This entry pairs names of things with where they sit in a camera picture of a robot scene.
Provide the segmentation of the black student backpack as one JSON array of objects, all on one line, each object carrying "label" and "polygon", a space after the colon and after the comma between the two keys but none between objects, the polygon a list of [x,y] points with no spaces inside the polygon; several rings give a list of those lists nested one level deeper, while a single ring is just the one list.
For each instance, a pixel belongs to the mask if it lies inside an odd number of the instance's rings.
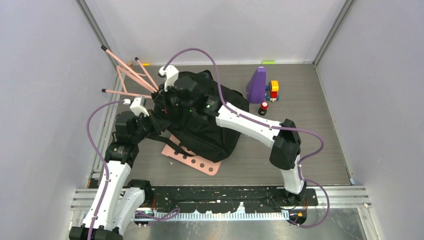
[{"label": "black student backpack", "polygon": [[[183,71],[179,73],[179,76],[192,78],[207,96],[220,97],[219,91],[221,91],[226,103],[244,111],[249,110],[250,104],[244,96],[236,90],[218,85],[209,70],[199,73]],[[184,110],[165,113],[163,91],[164,84],[161,84],[159,91],[152,94],[153,112],[157,117],[170,121],[167,130],[179,140],[179,143],[174,143],[169,138],[162,136],[156,136],[153,140],[168,144],[177,153],[190,157],[200,156],[214,163],[220,162],[232,154],[241,135],[239,132],[228,128],[196,123]],[[181,147],[194,152],[194,155],[182,150]]]}]

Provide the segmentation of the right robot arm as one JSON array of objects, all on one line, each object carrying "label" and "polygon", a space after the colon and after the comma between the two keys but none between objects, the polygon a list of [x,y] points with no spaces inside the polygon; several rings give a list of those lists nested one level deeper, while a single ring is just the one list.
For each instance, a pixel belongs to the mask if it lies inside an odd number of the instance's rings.
[{"label": "right robot arm", "polygon": [[268,120],[225,103],[220,97],[206,95],[189,76],[163,74],[163,94],[171,106],[184,110],[197,124],[230,129],[252,137],[271,149],[269,161],[281,170],[285,198],[299,205],[306,197],[306,183],[300,171],[301,139],[293,121]]}]

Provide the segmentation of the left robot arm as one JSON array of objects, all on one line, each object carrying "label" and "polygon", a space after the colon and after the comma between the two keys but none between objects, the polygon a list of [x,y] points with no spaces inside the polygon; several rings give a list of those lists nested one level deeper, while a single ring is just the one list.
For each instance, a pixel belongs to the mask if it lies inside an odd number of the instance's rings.
[{"label": "left robot arm", "polygon": [[101,183],[80,226],[70,229],[71,240],[122,240],[137,208],[153,202],[150,181],[133,179],[125,183],[139,153],[139,143],[159,136],[168,124],[149,109],[139,115],[121,112],[115,126],[114,141],[103,158]]}]

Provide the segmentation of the pink perforated board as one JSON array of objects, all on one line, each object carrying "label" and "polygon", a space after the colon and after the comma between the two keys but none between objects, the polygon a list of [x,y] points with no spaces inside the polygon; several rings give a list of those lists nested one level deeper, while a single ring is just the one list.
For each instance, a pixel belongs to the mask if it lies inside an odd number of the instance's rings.
[{"label": "pink perforated board", "polygon": [[171,146],[168,144],[165,145],[161,154],[169,158],[172,158],[180,163],[183,163],[187,165],[188,167],[191,167],[209,176],[214,176],[219,171],[219,168],[222,164],[221,162],[212,162],[201,156],[195,155],[194,152],[188,151],[188,149],[185,148],[184,146],[182,146],[181,148],[182,150],[194,156],[188,156],[182,153],[178,153],[175,150],[173,150]]}]

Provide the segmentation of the red cap glue bottle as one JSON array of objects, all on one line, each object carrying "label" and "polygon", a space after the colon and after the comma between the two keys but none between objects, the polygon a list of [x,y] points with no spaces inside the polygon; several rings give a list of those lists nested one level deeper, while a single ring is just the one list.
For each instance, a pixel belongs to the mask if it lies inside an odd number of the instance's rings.
[{"label": "red cap glue bottle", "polygon": [[266,113],[267,113],[267,109],[268,109],[268,107],[269,107],[269,104],[268,104],[266,101],[263,101],[263,102],[260,104],[260,107],[259,107],[259,109],[258,109],[258,114],[259,114],[260,116],[265,116],[265,115],[266,115]]}]

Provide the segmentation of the green tape marker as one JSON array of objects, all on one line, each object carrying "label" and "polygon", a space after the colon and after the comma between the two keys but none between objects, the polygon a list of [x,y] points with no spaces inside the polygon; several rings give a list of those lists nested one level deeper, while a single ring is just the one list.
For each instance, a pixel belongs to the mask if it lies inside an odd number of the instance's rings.
[{"label": "green tape marker", "polygon": [[262,65],[274,65],[276,62],[274,60],[264,60],[261,62]]}]

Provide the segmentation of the colourful toy block car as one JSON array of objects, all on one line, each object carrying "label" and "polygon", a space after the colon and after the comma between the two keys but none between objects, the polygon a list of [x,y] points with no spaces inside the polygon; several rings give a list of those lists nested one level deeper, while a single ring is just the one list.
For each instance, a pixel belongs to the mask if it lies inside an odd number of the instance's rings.
[{"label": "colourful toy block car", "polygon": [[279,100],[279,82],[277,80],[271,80],[265,87],[267,101],[275,102]]}]

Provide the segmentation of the pink metal stool frame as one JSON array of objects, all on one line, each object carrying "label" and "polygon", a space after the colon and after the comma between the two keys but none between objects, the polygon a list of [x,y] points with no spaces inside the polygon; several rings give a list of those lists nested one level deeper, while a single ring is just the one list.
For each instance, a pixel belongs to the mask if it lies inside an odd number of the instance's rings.
[{"label": "pink metal stool frame", "polygon": [[130,78],[131,80],[133,80],[134,82],[136,82],[137,84],[145,88],[151,94],[159,91],[159,86],[156,84],[156,82],[153,80],[149,72],[146,70],[145,66],[140,62],[140,60],[137,57],[135,58],[135,61],[140,64],[140,67],[143,70],[143,73],[138,73],[134,71],[133,68],[130,67],[130,65],[122,61],[105,45],[101,45],[100,48],[105,53],[107,53],[110,57],[112,57],[114,60],[117,61],[116,72],[117,72],[119,82],[121,83],[121,86],[122,86],[122,91],[116,91],[116,90],[103,88],[101,90],[102,93],[110,93],[110,94],[117,94],[117,95],[131,96],[131,97],[140,96],[140,94],[138,93],[128,92],[125,85],[124,76]]}]

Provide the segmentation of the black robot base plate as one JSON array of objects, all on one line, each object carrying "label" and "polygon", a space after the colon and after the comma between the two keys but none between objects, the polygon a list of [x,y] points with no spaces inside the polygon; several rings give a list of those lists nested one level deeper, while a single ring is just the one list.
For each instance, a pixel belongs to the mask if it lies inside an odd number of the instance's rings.
[{"label": "black robot base plate", "polygon": [[289,196],[282,186],[154,186],[147,192],[142,207],[168,213],[180,208],[181,213],[277,213],[299,207],[318,205],[316,191],[307,188],[301,200]]}]

